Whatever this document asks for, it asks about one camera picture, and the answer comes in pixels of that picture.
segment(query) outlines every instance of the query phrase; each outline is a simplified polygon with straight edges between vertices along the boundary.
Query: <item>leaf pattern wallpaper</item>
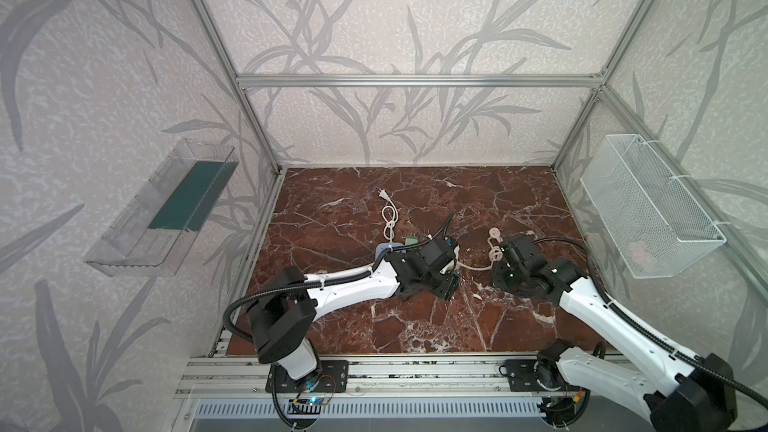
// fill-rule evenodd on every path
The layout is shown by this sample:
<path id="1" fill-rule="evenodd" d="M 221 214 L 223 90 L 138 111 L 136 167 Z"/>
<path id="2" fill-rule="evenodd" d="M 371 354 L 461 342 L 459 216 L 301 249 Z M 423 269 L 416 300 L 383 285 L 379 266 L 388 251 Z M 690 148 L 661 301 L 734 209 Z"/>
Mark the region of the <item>leaf pattern wallpaper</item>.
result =
<path id="1" fill-rule="evenodd" d="M 599 72 L 638 0 L 206 0 L 246 73 Z M 250 89 L 289 164 L 549 164 L 586 90 Z"/>
<path id="2" fill-rule="evenodd" d="M 768 0 L 661 0 L 610 80 L 763 259 L 768 259 L 766 52 Z M 667 279 L 639 281 L 623 264 L 614 267 L 610 237 L 578 183 L 602 136 L 624 132 L 615 120 L 606 130 L 611 123 L 606 117 L 605 109 L 595 114 L 591 132 L 582 134 L 559 173 L 593 247 L 599 249 L 595 244 L 607 238 L 599 255 L 613 275 L 615 293 L 677 340 L 728 357 L 737 379 L 768 393 L 768 309 L 722 252 Z M 596 143 L 586 147 L 596 130 Z M 680 301 L 683 295 L 686 300 Z M 765 422 L 764 411 L 737 399 L 737 426 Z"/>
<path id="3" fill-rule="evenodd" d="M 0 2 L 0 430 L 156 430 L 274 181 L 187 0 Z M 240 160 L 172 278 L 86 251 L 179 138 Z"/>

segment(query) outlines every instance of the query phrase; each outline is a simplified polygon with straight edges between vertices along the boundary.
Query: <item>teal mat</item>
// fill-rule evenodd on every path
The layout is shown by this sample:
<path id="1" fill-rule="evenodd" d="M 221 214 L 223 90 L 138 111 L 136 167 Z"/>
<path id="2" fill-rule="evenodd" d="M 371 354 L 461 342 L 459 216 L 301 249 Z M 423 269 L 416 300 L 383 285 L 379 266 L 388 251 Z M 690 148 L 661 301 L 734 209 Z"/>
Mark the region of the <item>teal mat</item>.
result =
<path id="1" fill-rule="evenodd" d="M 196 162 L 154 216 L 149 228 L 199 232 L 235 168 L 237 162 Z"/>

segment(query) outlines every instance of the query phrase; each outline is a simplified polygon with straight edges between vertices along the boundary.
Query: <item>red marble tabletop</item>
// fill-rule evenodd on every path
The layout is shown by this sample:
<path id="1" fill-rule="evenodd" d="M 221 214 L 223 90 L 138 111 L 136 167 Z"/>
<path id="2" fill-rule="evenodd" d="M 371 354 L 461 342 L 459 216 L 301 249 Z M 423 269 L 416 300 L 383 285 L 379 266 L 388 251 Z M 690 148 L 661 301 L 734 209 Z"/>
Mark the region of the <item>red marble tabletop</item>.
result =
<path id="1" fill-rule="evenodd" d="M 425 238 L 455 211 L 448 234 L 461 246 L 459 260 L 475 267 L 490 263 L 490 227 L 504 237 L 581 238 L 548 167 L 292 168 L 248 292 L 290 265 L 309 273 L 370 263 L 375 246 L 386 242 L 380 188 L 399 210 L 396 241 Z M 571 245 L 541 246 L 548 259 L 562 255 L 586 265 Z M 490 288 L 487 272 L 460 268 L 459 274 L 450 302 L 428 292 L 408 302 L 363 302 L 321 318 L 308 337 L 319 354 L 534 351 L 557 337 L 591 350 L 600 341 L 559 307 Z M 246 327 L 244 316 L 238 324 Z M 233 337 L 227 353 L 254 355 L 254 346 Z"/>

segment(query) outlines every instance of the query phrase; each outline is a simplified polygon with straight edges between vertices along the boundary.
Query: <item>coiled white cable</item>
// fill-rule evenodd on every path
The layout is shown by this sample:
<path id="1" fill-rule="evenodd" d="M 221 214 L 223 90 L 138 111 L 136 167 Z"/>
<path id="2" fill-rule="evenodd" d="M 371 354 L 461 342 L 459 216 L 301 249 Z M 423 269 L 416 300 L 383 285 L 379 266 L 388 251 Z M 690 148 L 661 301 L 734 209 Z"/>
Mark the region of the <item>coiled white cable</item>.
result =
<path id="1" fill-rule="evenodd" d="M 469 270 L 477 271 L 477 272 L 484 272 L 487 270 L 491 270 L 493 268 L 493 263 L 498 262 L 502 260 L 502 257 L 504 257 L 504 254 L 502 252 L 502 248 L 498 245 L 493 245 L 493 242 L 491 242 L 491 239 L 494 239 L 496 242 L 501 243 L 502 241 L 502 233 L 498 230 L 498 227 L 494 227 L 491 230 L 488 231 L 488 246 L 491 248 L 491 251 L 488 253 L 488 259 L 490 259 L 491 264 L 487 267 L 473 267 L 471 265 L 462 264 L 458 260 L 456 261 L 457 264 L 461 265 L 464 268 L 468 268 Z"/>
<path id="2" fill-rule="evenodd" d="M 395 239 L 395 224 L 397 224 L 400 214 L 397 211 L 397 207 L 395 207 L 395 203 L 392 202 L 392 199 L 389 198 L 389 194 L 386 193 L 386 190 L 380 190 L 379 197 L 389 202 L 389 204 L 382 208 L 382 218 L 386 221 L 386 224 L 384 225 L 384 238 L 391 243 Z M 392 215 L 391 217 L 387 217 L 387 211 L 390 211 L 390 214 Z"/>

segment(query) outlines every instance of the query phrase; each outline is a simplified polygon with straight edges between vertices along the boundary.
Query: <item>black mounting plate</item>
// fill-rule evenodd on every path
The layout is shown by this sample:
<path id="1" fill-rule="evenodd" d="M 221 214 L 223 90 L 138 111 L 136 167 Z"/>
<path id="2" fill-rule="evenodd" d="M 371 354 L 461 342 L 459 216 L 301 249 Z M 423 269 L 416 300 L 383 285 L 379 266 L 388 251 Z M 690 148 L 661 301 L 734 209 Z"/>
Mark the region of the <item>black mounting plate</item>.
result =
<path id="1" fill-rule="evenodd" d="M 536 359 L 507 359 L 500 366 L 500 373 L 507 378 L 510 392 L 547 391 L 536 381 Z"/>
<path id="2" fill-rule="evenodd" d="M 321 360 L 322 372 L 324 375 L 330 376 L 336 381 L 336 392 L 346 392 L 346 380 L 349 376 L 350 362 L 348 360 Z M 322 378 L 313 392 L 333 393 L 334 386 L 333 380 L 328 378 Z M 279 364 L 272 364 L 270 367 L 270 376 L 266 380 L 266 391 L 272 392 L 272 385 L 277 384 L 278 394 L 298 394 L 299 389 L 293 383 L 293 379 L 288 375 L 288 371 L 285 370 Z"/>

